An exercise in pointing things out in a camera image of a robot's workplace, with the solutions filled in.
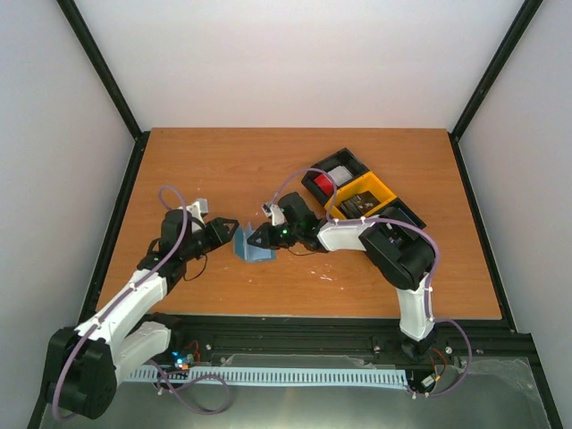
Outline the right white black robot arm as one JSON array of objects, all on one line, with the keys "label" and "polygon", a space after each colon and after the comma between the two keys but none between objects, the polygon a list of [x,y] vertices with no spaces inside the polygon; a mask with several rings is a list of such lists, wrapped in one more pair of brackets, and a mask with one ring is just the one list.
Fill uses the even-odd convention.
[{"label": "right white black robot arm", "polygon": [[400,347],[417,362],[435,341],[432,280],[440,262],[436,242],[398,209],[356,219],[319,218],[297,192],[263,205],[268,221],[247,238],[249,246],[290,249],[300,244],[316,253],[358,251],[393,286],[400,306]]}]

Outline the blue card holder wallet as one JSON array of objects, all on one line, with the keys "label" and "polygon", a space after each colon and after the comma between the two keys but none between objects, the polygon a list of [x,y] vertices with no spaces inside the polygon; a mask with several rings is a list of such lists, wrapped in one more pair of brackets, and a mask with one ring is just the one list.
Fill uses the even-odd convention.
[{"label": "blue card holder wallet", "polygon": [[258,248],[247,243],[254,230],[251,223],[246,227],[239,226],[233,237],[234,254],[247,263],[270,262],[276,259],[276,253],[271,249]]}]

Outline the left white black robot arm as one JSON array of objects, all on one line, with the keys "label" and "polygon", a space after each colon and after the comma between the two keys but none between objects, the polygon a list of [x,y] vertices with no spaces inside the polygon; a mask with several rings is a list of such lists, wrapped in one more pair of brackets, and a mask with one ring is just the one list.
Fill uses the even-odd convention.
[{"label": "left white black robot arm", "polygon": [[88,320],[51,337],[44,380],[55,419],[99,418],[118,387],[149,359],[161,354],[173,360],[184,353],[181,332],[142,318],[185,277],[190,260],[232,241],[237,220],[207,222],[204,215],[198,203],[168,211],[159,237],[122,289]]}]

